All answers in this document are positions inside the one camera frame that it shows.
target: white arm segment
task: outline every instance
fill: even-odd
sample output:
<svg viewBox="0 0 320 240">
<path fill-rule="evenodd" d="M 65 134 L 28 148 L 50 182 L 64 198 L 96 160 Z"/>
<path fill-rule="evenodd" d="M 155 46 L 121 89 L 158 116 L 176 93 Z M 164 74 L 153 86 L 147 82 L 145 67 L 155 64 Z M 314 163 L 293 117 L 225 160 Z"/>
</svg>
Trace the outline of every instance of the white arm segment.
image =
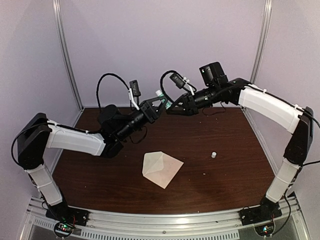
<svg viewBox="0 0 320 240">
<path fill-rule="evenodd" d="M 46 202 L 50 206 L 54 206 L 62 202 L 63 199 L 61 192 L 46 165 L 39 165 L 35 169 L 25 171 L 32 177 L 36 187 L 45 197 Z"/>
<path fill-rule="evenodd" d="M 300 120 L 298 115 L 302 115 L 301 111 L 291 107 L 285 102 L 250 87 L 241 90 L 239 105 L 261 113 L 280 124 L 291 134 L 294 133 Z"/>
<path fill-rule="evenodd" d="M 52 120 L 49 120 L 48 123 L 56 124 Z M 100 156 L 106 146 L 100 133 L 89 134 L 55 125 L 48 126 L 52 132 L 50 132 L 46 148 L 67 149 Z"/>
<path fill-rule="evenodd" d="M 301 111 L 285 102 L 250 87 L 241 90 L 238 103 L 275 121 L 291 134 L 294 133 L 300 121 L 298 116 L 302 115 Z M 292 164 L 284 158 L 279 172 L 266 192 L 266 198 L 277 203 L 292 183 L 299 168 L 299 165 Z"/>
</svg>

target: table surface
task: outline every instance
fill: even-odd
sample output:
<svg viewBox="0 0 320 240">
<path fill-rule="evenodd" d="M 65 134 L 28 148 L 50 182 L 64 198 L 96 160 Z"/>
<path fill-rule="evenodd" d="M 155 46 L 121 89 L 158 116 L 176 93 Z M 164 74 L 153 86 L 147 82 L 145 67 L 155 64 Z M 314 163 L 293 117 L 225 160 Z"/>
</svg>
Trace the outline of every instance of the table surface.
<svg viewBox="0 0 320 240">
<path fill-rule="evenodd" d="M 76 126 L 98 129 L 98 114 L 97 108 L 86 108 Z M 259 204 L 274 178 L 240 108 L 212 116 L 163 113 L 147 127 L 144 141 L 124 143 L 112 159 L 64 150 L 53 178 L 68 204 L 133 214 L 213 212 Z M 143 134 L 135 132 L 132 138 Z M 184 162 L 166 189 L 142 175 L 144 154 L 157 151 Z"/>
</svg>

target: white envelope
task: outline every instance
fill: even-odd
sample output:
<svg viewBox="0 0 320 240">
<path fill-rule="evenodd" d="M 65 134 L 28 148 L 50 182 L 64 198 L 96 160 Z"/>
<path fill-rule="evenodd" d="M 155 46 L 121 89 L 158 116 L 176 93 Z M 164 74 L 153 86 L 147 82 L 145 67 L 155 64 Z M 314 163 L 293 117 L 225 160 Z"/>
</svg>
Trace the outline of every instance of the white envelope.
<svg viewBox="0 0 320 240">
<path fill-rule="evenodd" d="M 144 155 L 142 175 L 165 189 L 184 163 L 162 151 Z"/>
</svg>

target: bottle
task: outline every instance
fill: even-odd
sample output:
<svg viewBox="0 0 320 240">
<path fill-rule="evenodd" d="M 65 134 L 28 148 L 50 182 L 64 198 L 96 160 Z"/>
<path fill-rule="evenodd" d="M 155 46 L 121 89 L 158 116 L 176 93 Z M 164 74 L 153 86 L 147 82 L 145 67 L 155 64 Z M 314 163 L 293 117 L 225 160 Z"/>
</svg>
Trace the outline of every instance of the bottle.
<svg viewBox="0 0 320 240">
<path fill-rule="evenodd" d="M 158 97 L 163 97 L 163 96 L 164 96 L 164 94 L 162 93 L 161 90 L 156 91 L 155 94 L 156 94 Z M 165 109 L 170 108 L 170 106 L 171 106 L 171 102 L 169 102 L 169 100 L 168 100 L 168 101 L 166 102 L 166 104 L 165 104 Z"/>
</svg>

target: paper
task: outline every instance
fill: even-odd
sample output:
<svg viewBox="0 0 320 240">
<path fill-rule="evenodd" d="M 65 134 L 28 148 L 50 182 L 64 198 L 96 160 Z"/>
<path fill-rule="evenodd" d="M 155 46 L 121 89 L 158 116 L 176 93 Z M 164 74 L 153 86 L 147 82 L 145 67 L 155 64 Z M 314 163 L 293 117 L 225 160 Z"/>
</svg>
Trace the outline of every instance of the paper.
<svg viewBox="0 0 320 240">
<path fill-rule="evenodd" d="M 184 163 L 162 151 L 144 155 L 142 175 L 165 189 Z"/>
</svg>

